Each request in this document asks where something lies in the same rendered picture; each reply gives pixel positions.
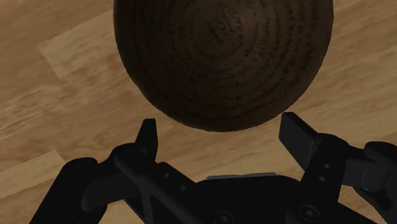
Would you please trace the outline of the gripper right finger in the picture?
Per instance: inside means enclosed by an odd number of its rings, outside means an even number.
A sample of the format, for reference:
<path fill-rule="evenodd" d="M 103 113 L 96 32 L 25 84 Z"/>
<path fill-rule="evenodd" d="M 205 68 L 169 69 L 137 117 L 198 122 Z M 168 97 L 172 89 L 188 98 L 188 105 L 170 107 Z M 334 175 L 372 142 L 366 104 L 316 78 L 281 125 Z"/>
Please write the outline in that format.
<path fill-rule="evenodd" d="M 338 202 L 351 186 L 387 222 L 397 224 L 397 146 L 370 141 L 362 149 L 318 133 L 298 115 L 283 113 L 279 140 L 303 169 L 285 224 L 375 224 Z"/>

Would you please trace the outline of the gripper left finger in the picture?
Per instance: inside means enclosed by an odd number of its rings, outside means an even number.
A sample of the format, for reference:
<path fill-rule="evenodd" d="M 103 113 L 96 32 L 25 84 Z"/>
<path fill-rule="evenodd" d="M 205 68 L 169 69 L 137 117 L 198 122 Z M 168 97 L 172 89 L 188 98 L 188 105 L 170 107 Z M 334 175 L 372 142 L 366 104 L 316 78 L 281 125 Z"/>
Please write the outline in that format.
<path fill-rule="evenodd" d="M 144 224 L 205 224 L 195 182 L 157 163 L 157 148 L 156 121 L 145 119 L 135 142 L 115 147 L 105 161 L 69 161 L 29 224 L 99 224 L 108 204 L 119 200 Z"/>

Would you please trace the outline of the dark brown woven basket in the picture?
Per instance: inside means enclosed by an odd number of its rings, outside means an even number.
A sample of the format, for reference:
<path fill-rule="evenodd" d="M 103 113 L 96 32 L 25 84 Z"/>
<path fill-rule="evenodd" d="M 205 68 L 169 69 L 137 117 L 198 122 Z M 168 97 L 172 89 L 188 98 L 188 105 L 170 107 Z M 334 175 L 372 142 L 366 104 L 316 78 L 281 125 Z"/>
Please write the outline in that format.
<path fill-rule="evenodd" d="M 189 127 L 231 132 L 293 105 L 325 58 L 333 0 L 113 0 L 130 79 Z"/>

